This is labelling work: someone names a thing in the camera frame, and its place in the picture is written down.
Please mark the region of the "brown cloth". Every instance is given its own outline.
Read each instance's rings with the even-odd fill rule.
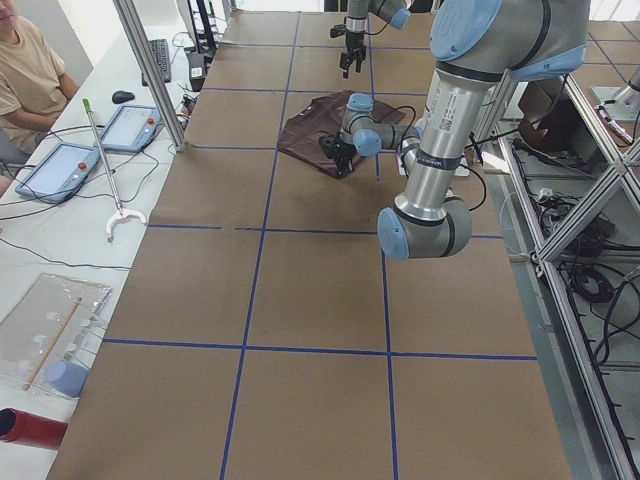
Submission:
[[[334,161],[324,155],[318,140],[323,135],[334,135],[340,131],[347,102],[353,93],[352,90],[343,90],[326,97],[314,98],[311,105],[287,120],[278,137],[278,150],[339,178]],[[374,120],[384,117],[385,123],[398,123],[404,118],[402,112],[394,111],[390,105],[377,100],[373,103],[372,116]],[[362,158],[356,154],[352,160],[353,168]]]

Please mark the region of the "wooden stick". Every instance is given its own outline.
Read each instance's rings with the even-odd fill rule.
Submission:
[[[25,384],[22,387],[23,390],[29,390],[29,388],[31,387],[31,384],[33,383],[35,378],[38,376],[38,373],[40,373],[40,370],[42,369],[44,362],[47,361],[47,358],[49,357],[51,350],[53,350],[53,347],[56,346],[56,343],[58,343],[58,340],[60,340],[60,336],[62,335],[62,332],[64,332],[65,328],[67,328],[67,325],[71,321],[71,318],[76,313],[76,310],[78,310],[78,307],[80,306],[80,302],[82,302],[82,297],[76,298],[76,301],[73,303],[71,310],[69,311],[67,316],[64,317],[64,320],[62,321],[62,326],[58,330],[58,333],[56,333],[55,337],[51,339],[51,342],[49,342],[49,346],[47,346],[47,349],[43,352],[42,358],[38,362],[38,365],[36,365],[36,368],[33,369],[33,372],[31,372],[31,375],[29,375],[29,378],[27,378],[27,380],[25,381]]]

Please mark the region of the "cloth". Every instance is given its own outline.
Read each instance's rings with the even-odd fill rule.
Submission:
[[[27,112],[58,117],[67,104],[58,80],[65,64],[26,18],[18,18],[16,32],[20,38],[17,45],[0,42],[0,115],[22,107]],[[16,127],[3,118],[0,127],[16,147],[33,152],[40,132]]]
[[[287,120],[278,138],[278,150],[338,178],[335,163],[324,155],[318,140],[322,135],[333,135],[340,131],[347,102],[353,93],[343,90],[314,98],[307,108]],[[372,116],[374,119],[384,117],[385,123],[398,123],[404,118],[402,112],[393,111],[393,107],[377,100],[373,104]],[[356,154],[352,161],[354,169],[361,161],[362,157]]]

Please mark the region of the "beige t-shirt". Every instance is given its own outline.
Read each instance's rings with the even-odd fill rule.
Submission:
[[[17,45],[0,41],[0,115],[22,107],[26,112],[57,118],[67,104],[58,80],[64,73],[64,62],[26,18],[18,18],[16,32],[20,38]],[[33,152],[39,132],[18,128],[1,117],[0,127],[16,147]]]

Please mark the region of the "keyboard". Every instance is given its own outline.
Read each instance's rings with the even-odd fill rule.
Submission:
[[[165,38],[159,38],[157,40],[149,40],[149,47],[156,60],[156,65],[160,70],[160,76],[165,83],[171,81],[171,61],[169,60],[169,42]],[[147,79],[142,74],[142,85],[145,87],[148,85]]]

